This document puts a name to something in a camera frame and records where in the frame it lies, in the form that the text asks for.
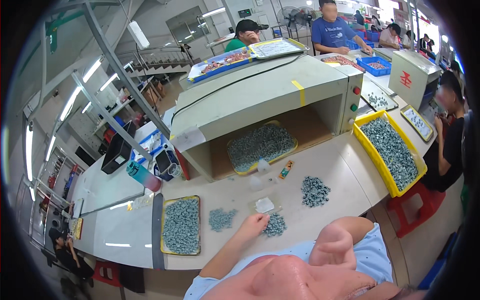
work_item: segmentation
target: yellow tape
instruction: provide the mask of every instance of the yellow tape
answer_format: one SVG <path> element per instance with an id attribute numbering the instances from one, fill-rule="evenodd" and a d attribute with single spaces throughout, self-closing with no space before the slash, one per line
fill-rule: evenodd
<path id="1" fill-rule="evenodd" d="M 292 80 L 292 83 L 300 90 L 300 107 L 305 106 L 305 90 L 303 89 L 303 86 L 301 86 L 296 80 Z"/>

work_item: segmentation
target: green shirt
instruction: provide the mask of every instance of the green shirt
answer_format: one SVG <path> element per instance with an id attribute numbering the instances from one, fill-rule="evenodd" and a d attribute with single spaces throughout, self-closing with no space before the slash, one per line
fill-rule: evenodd
<path id="1" fill-rule="evenodd" d="M 232 50 L 235 50 L 235 49 L 240 49 L 240 48 L 243 48 L 243 47 L 246 47 L 246 45 L 242 41 L 240 41 L 239 39 L 234 38 L 225 47 L 225 52 L 229 52 L 229 51 L 232 51 Z"/>

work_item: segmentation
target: black box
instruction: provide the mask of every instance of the black box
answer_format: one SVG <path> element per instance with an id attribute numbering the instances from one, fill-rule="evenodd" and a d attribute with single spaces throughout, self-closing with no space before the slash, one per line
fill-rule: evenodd
<path id="1" fill-rule="evenodd" d="M 125 124 L 123 129 L 132 137 L 137 130 L 136 125 L 133 124 L 132 121 Z M 116 169 L 120 168 L 121 165 L 130 160 L 131 153 L 132 146 L 127 143 L 121 135 L 118 133 L 114 134 L 110 141 L 110 145 L 108 145 L 105 158 L 103 159 L 102 171 L 107 174 L 115 172 Z"/>

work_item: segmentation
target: red chinese character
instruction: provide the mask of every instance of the red chinese character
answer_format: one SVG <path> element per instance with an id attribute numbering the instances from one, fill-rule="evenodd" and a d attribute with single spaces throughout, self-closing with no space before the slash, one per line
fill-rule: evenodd
<path id="1" fill-rule="evenodd" d="M 412 81 L 410 80 L 410 74 L 408 74 L 407 72 L 405 71 L 402 71 L 403 72 L 403 76 L 400 76 L 400 82 L 410 88 L 410 83 L 412 83 Z"/>

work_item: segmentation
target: blue and pink water bottle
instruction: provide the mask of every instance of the blue and pink water bottle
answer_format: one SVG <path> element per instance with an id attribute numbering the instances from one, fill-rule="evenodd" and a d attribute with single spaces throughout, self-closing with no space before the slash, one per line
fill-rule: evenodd
<path id="1" fill-rule="evenodd" d="M 127 163 L 127 173 L 152 192 L 157 192 L 162 181 L 134 160 Z"/>

